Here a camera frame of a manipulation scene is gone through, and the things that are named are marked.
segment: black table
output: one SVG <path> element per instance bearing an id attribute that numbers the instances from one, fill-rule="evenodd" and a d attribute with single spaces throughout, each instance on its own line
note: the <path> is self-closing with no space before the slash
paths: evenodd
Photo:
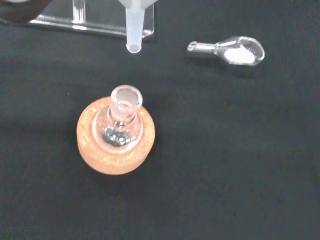
<path id="1" fill-rule="evenodd" d="M 160 0 L 138 55 L 1 26 L 0 239 L 319 239 L 319 12 L 317 0 Z M 191 41 L 237 35 L 264 46 L 255 70 L 185 57 Z M 156 140 L 137 170 L 107 176 L 82 160 L 76 127 L 122 84 L 142 92 Z"/>

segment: glassware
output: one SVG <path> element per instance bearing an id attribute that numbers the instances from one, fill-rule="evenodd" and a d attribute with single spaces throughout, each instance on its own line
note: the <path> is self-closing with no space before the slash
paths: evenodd
<path id="1" fill-rule="evenodd" d="M 254 38 L 233 36 L 226 40 L 212 43 L 191 42 L 189 52 L 214 54 L 228 64 L 255 66 L 265 58 L 265 50 Z"/>
<path id="2" fill-rule="evenodd" d="M 0 0 L 0 21 L 26 24 L 35 19 L 51 0 Z"/>
<path id="3" fill-rule="evenodd" d="M 116 87 L 111 93 L 111 105 L 94 118 L 92 132 L 96 142 L 106 151 L 124 153 L 134 148 L 143 133 L 138 115 L 143 98 L 130 85 Z"/>
<path id="4" fill-rule="evenodd" d="M 52 0 L 27 26 L 125 37 L 126 12 L 117 0 Z M 145 9 L 142 38 L 154 34 L 154 5 Z"/>

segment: glass flask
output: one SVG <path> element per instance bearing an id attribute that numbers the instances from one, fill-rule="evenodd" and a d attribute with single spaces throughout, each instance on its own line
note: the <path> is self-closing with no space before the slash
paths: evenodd
<path id="1" fill-rule="evenodd" d="M 228 64 L 255 66 L 265 58 L 265 50 L 254 38 L 233 36 L 217 43 L 189 43 L 187 50 L 194 53 L 214 54 Z"/>
<path id="2" fill-rule="evenodd" d="M 135 87 L 116 87 L 111 93 L 111 104 L 97 113 L 92 124 L 98 145 L 112 153 L 124 153 L 134 148 L 143 133 L 143 123 L 138 115 L 142 102 L 142 95 Z"/>

